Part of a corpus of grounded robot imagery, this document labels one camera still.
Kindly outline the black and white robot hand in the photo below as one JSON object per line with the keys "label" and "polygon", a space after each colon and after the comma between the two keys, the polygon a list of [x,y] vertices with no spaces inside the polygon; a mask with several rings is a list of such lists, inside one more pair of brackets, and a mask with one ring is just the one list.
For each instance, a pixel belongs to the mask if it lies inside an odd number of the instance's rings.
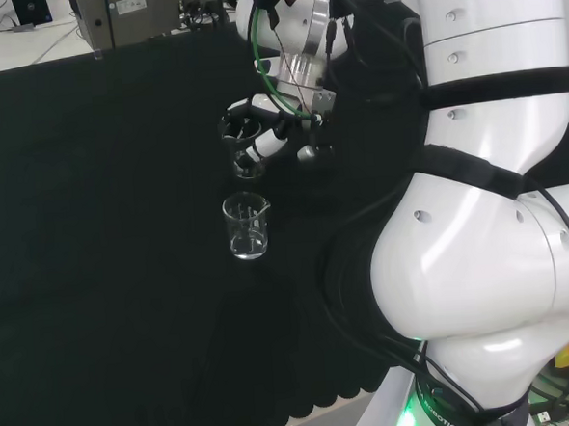
{"label": "black and white robot hand", "polygon": [[334,149],[323,138],[327,125],[326,113],[299,116],[274,96],[257,93],[232,103],[217,128],[230,151],[234,175],[257,179],[289,146],[297,148],[296,158],[302,164],[330,160]]}

